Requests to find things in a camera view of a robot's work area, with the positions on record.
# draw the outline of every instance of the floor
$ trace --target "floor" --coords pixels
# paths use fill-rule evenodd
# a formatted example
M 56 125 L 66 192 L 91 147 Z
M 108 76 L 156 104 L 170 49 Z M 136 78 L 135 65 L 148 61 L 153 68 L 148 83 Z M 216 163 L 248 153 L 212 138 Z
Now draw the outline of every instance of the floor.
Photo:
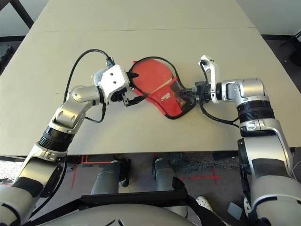
M 293 65 L 288 57 L 293 52 L 290 45 L 281 47 L 283 41 L 267 40 L 267 44 L 273 50 L 290 78 L 293 80 L 301 92 L 301 67 Z M 153 153 L 127 154 L 127 158 L 132 159 L 132 175 L 128 188 L 120 188 L 119 192 L 152 191 L 155 188 L 155 181 L 151 174 Z M 237 168 L 237 157 L 214 161 L 212 153 L 177 153 L 164 154 L 173 164 L 177 176 L 185 183 L 189 194 L 193 197 L 205 196 L 213 210 L 226 222 L 233 226 L 245 226 L 245 216 L 238 221 L 227 213 L 229 202 L 233 202 L 243 207 L 243 193 L 239 171 Z M 294 163 L 301 159 L 301 148 L 297 149 L 294 155 Z M 94 180 L 101 168 L 92 165 L 90 167 L 77 167 L 68 169 L 65 179 L 57 194 L 49 204 L 41 210 L 35 217 L 38 217 L 68 201 L 79 198 L 83 194 L 90 194 Z M 301 164 L 295 170 L 295 175 L 301 181 Z M 199 224 L 197 217 L 189 211 L 188 218 Z

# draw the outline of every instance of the gray floor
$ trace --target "gray floor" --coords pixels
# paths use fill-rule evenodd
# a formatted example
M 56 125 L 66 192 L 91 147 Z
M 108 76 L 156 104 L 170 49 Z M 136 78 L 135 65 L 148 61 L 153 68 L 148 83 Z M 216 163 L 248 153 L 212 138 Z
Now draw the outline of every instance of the gray floor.
M 283 41 L 267 41 L 267 44 L 271 47 L 276 57 L 286 69 L 299 91 L 301 91 L 301 67 L 293 65 L 288 59 L 289 55 L 294 49 L 290 45 L 280 47 L 282 43 Z M 119 192 L 127 193 L 154 190 L 155 181 L 151 175 L 151 164 L 154 154 L 128 154 L 127 157 L 130 157 L 133 163 L 130 186 L 128 188 L 121 187 Z M 189 172 L 187 169 L 183 170 L 176 168 L 179 171 L 177 172 L 177 176 L 185 183 L 189 194 L 193 197 L 197 197 L 199 195 L 205 196 L 213 210 L 228 223 L 234 226 L 246 225 L 243 220 L 237 221 L 226 211 L 229 202 L 234 202 L 241 207 L 243 206 L 243 194 L 241 190 L 238 168 L 233 166 L 233 162 L 236 160 L 228 159 L 218 164 L 208 164 L 209 157 L 203 156 L 201 158 L 203 158 L 203 162 L 206 162 L 206 167 L 201 167 L 198 165 L 199 167 L 197 169 L 199 170 L 191 167 L 191 172 Z M 301 149 L 297 150 L 294 156 L 294 162 L 296 163 L 300 159 Z M 193 156 L 190 157 L 190 160 L 187 160 L 187 164 L 194 164 L 194 166 L 196 166 Z M 213 167 L 214 174 L 217 177 L 216 180 L 210 178 L 213 176 Z M 64 182 L 57 194 L 53 197 L 49 204 L 36 215 L 36 217 L 62 204 L 65 204 L 68 201 L 79 198 L 83 194 L 89 194 L 94 180 L 100 171 L 101 168 L 97 166 L 85 168 L 78 167 L 76 169 L 76 173 L 74 173 L 72 170 L 69 170 L 66 173 Z M 295 174 L 299 181 L 301 181 L 300 172 L 301 164 L 299 164 L 295 169 Z M 189 219 L 199 225 L 196 216 L 191 211 L 189 212 Z

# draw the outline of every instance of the black strap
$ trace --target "black strap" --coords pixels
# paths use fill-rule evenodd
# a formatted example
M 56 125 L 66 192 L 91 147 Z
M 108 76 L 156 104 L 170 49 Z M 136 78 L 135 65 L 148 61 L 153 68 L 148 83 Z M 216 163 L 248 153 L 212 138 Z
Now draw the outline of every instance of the black strap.
M 244 171 L 243 167 L 239 167 L 239 173 L 240 173 L 240 179 L 241 179 L 241 185 L 243 188 L 243 193 L 248 200 L 249 204 L 251 205 L 251 189 L 249 185 L 249 181 L 247 178 L 247 173 Z
M 180 179 L 175 177 L 173 178 L 173 188 L 175 189 L 174 191 L 163 192 L 84 195 L 80 199 L 76 199 L 70 203 L 67 203 L 33 221 L 28 221 L 22 226 L 40 225 L 76 210 L 87 209 L 89 207 L 107 205 L 112 203 L 148 204 L 159 207 L 187 205 L 191 207 L 199 217 L 200 221 L 202 222 L 202 226 L 225 226 L 225 224 L 217 215 L 215 215 L 212 211 L 206 209 L 205 207 L 200 206 L 193 197 L 187 195 L 185 185 Z
M 80 199 L 76 199 L 76 200 L 73 200 L 72 202 L 69 202 L 33 221 L 28 221 L 26 222 L 24 225 L 22 226 L 35 226 L 35 225 L 40 225 L 40 224 L 43 224 L 45 222 L 48 222 L 48 221 L 51 221 L 53 219 L 56 219 L 56 218 L 59 218 L 63 215 L 66 215 L 67 213 L 71 213 L 75 210 L 78 209 L 79 207 L 79 204 L 80 204 Z

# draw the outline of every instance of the black metal frame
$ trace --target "black metal frame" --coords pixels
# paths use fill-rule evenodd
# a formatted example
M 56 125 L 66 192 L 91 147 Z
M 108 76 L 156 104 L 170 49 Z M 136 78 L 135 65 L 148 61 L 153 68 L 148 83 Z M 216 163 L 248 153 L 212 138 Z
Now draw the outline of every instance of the black metal frame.
M 24 21 L 24 23 L 28 26 L 29 29 L 31 29 L 34 22 L 19 0 L 0 0 L 0 11 L 8 3 L 12 5 L 12 7 L 15 9 L 17 14 Z M 25 36 L 6 36 L 6 37 L 0 37 L 0 41 L 22 41 L 24 37 Z

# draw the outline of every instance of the black cable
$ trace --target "black cable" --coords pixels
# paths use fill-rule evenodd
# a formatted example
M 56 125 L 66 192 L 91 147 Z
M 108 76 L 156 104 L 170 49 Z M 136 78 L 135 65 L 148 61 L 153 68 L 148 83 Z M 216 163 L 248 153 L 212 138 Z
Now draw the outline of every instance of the black cable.
M 201 69 L 202 69 L 202 71 L 203 71 L 203 73 L 204 73 L 204 77 L 205 77 L 205 85 L 208 83 L 208 77 L 207 77 L 207 73 L 206 73 L 206 71 L 205 71 L 205 69 L 204 69 L 204 67 L 203 67 L 203 64 L 204 64 L 204 62 L 205 61 L 201 61 L 201 63 L 200 63 L 200 66 L 201 66 Z M 236 124 L 234 124 L 234 122 L 236 122 L 239 118 L 237 117 L 236 119 L 234 119 L 234 120 L 232 120 L 232 121 L 230 121 L 230 120 L 225 120 L 225 119 L 220 119 L 220 118 L 217 118 L 217 117 L 215 117 L 215 116 L 213 116 L 213 115 L 211 115 L 211 114 L 209 114 L 206 110 L 205 110 L 205 108 L 204 108 L 204 103 L 203 103 L 203 94 L 204 94 L 204 89 L 202 89 L 202 92 L 201 92 L 201 95 L 200 95 L 200 99 L 199 99 L 199 106 L 200 106 L 200 108 L 201 108 L 201 110 L 202 110 L 202 113 L 204 114 L 204 115 L 206 115 L 209 119 L 212 119 L 212 120 L 214 120 L 214 121 L 218 121 L 218 122 L 221 122 L 221 123 L 224 123 L 224 124 L 228 124 L 228 125 L 231 125 L 231 126 L 235 126 L 235 127 L 237 127 L 237 128 L 239 128 L 239 126 L 238 125 L 236 125 Z
M 205 69 L 204 69 L 204 67 L 203 67 L 203 65 L 206 64 L 206 61 L 205 61 L 205 60 L 201 60 L 200 64 L 201 64 L 201 65 L 200 65 L 200 66 L 201 66 L 201 69 L 202 69 L 202 71 L 203 71 L 203 73 L 204 73 L 204 76 L 205 76 L 205 80 L 206 80 L 206 82 L 208 82 L 207 73 L 206 73 L 206 71 L 205 71 Z
M 104 52 L 104 51 L 102 51 L 102 50 L 100 50 L 100 49 L 95 49 L 95 48 L 93 48 L 93 49 L 89 49 L 89 50 L 83 52 L 83 53 L 77 58 L 77 60 L 75 61 L 74 65 L 73 65 L 73 67 L 72 67 L 72 70 L 71 70 L 71 72 L 70 72 L 69 79 L 68 79 L 67 86 L 66 86 L 66 90 L 65 90 L 65 94 L 64 94 L 64 101 L 63 101 L 63 103 L 66 101 L 67 94 L 68 94 L 68 89 L 69 89 L 69 85 L 70 85 L 70 82 L 71 82 L 71 78 L 72 78 L 72 76 L 73 76 L 73 72 L 74 72 L 74 70 L 75 70 L 75 68 L 76 68 L 76 65 L 79 63 L 79 61 L 81 60 L 81 58 L 83 58 L 84 55 L 86 55 L 86 54 L 88 54 L 88 53 L 91 53 L 91 52 L 99 52 L 99 53 L 102 53 L 102 54 L 105 55 L 107 61 L 108 61 L 108 60 L 111 60 L 111 58 L 109 57 L 109 55 L 108 55 L 106 52 Z
M 90 120 L 92 122 L 95 122 L 95 123 L 101 123 L 103 121 L 103 119 L 104 119 L 104 115 L 105 115 L 105 111 L 106 111 L 106 107 L 105 106 L 106 106 L 106 104 L 103 103 L 103 114 L 102 114 L 102 118 L 99 121 L 91 119 L 89 117 L 85 117 L 85 119 L 88 119 L 88 120 Z
M 66 155 L 65 159 L 64 159 L 64 169 L 63 169 L 63 173 L 61 175 L 60 181 L 58 182 L 58 184 L 55 187 L 55 189 L 52 192 L 52 194 L 38 208 L 36 208 L 34 212 L 32 212 L 32 214 L 30 215 L 30 218 L 32 218 L 37 212 L 39 212 L 50 201 L 50 199 L 52 199 L 52 197 L 56 194 L 57 190 L 61 186 L 61 184 L 63 182 L 63 179 L 65 177 L 66 170 L 67 170 L 67 164 L 68 164 L 67 162 L 68 162 L 68 157 Z
M 63 103 L 64 103 L 64 102 L 66 101 L 66 99 L 67 99 L 67 94 L 68 94 L 69 85 L 70 85 L 70 82 L 71 82 L 71 79 L 72 79 L 72 76 L 73 76 L 73 73 L 74 73 L 74 70 L 75 70 L 77 64 L 78 64 L 79 61 L 83 58 L 84 55 L 86 55 L 86 54 L 88 54 L 88 53 L 91 53 L 91 52 L 99 52 L 99 53 L 102 53 L 102 54 L 106 57 L 106 60 L 107 60 L 107 66 L 108 66 L 109 68 L 110 68 L 111 66 L 115 65 L 115 63 L 114 63 L 114 61 L 112 60 L 112 58 L 109 57 L 109 55 L 108 55 L 106 52 L 104 52 L 104 51 L 102 51 L 102 50 L 100 50 L 100 49 L 95 49 L 95 48 L 94 48 L 94 49 L 89 49 L 89 50 L 83 52 L 83 53 L 77 58 L 77 60 L 75 61 L 74 65 L 73 65 L 73 67 L 72 67 L 72 70 L 71 70 L 71 72 L 70 72 L 69 79 L 68 79 L 67 86 L 66 86 L 66 90 L 65 90 L 65 94 L 64 94 L 64 101 L 63 101 Z M 85 117 L 85 119 L 90 120 L 90 121 L 95 122 L 95 123 L 100 123 L 100 122 L 102 122 L 102 121 L 103 121 L 103 118 L 104 118 L 104 115 L 105 115 L 105 111 L 106 111 L 106 108 L 105 108 L 105 107 L 106 107 L 106 104 L 103 104 L 102 118 L 101 118 L 99 121 L 98 121 L 98 120 L 91 119 L 91 118 L 89 118 L 89 117 Z

